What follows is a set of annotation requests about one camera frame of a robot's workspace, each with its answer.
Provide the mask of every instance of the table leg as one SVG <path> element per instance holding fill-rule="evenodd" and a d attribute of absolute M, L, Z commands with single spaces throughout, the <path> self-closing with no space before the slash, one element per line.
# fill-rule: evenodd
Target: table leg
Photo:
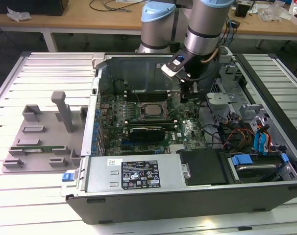
<path fill-rule="evenodd" d="M 90 43 L 89 34 L 87 34 L 87 33 L 84 34 L 84 41 L 85 41 L 85 44 Z"/>
<path fill-rule="evenodd" d="M 51 32 L 42 32 L 49 52 L 58 52 L 58 48 Z"/>
<path fill-rule="evenodd" d="M 260 40 L 258 40 L 258 42 L 257 42 L 257 44 L 255 45 L 255 47 L 256 47 L 257 49 L 260 49 L 261 46 L 262 46 L 262 44 L 263 44 L 263 42 L 264 42 L 264 39 L 260 39 Z"/>

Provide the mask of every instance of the wooden desk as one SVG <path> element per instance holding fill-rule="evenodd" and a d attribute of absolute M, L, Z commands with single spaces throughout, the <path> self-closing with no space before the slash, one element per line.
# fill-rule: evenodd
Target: wooden desk
<path fill-rule="evenodd" d="M 143 4 L 129 7 L 132 12 L 99 12 L 89 7 L 90 0 L 69 0 L 62 16 L 32 15 L 32 20 L 15 22 L 6 15 L 0 15 L 0 26 L 4 31 L 41 32 L 50 52 L 57 51 L 53 33 L 91 33 L 91 34 L 141 34 L 141 11 Z M 121 7 L 126 3 L 110 3 Z M 93 7 L 105 9 L 99 0 Z M 241 22 L 236 38 L 266 40 L 297 40 L 297 25 L 282 19 L 281 22 L 262 22 L 258 15 L 246 18 L 229 16 Z"/>

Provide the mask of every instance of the blue cable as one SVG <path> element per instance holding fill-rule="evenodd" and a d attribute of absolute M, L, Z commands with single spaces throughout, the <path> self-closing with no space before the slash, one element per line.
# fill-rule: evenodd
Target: blue cable
<path fill-rule="evenodd" d="M 232 29 L 232 24 L 231 24 L 230 18 L 229 17 L 227 17 L 227 18 L 228 18 L 228 21 L 229 21 L 229 27 L 230 27 L 230 29 Z M 232 38 L 233 38 L 233 34 L 230 35 L 230 38 L 227 39 L 227 41 L 226 41 L 226 43 L 229 42 L 228 46 L 230 46 L 230 43 L 231 43 Z"/>

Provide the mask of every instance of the side panel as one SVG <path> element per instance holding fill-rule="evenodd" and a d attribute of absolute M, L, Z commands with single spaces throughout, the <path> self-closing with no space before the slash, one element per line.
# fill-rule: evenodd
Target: side panel
<path fill-rule="evenodd" d="M 72 197 L 67 203 L 87 224 L 270 211 L 297 197 L 297 184 L 105 197 Z"/>

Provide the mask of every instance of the chip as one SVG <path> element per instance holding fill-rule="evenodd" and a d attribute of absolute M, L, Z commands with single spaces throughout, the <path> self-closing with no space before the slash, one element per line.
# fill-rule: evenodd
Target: chip
<path fill-rule="evenodd" d="M 161 115 L 161 113 L 162 113 L 161 106 L 158 104 L 147 104 L 145 106 L 146 115 Z"/>

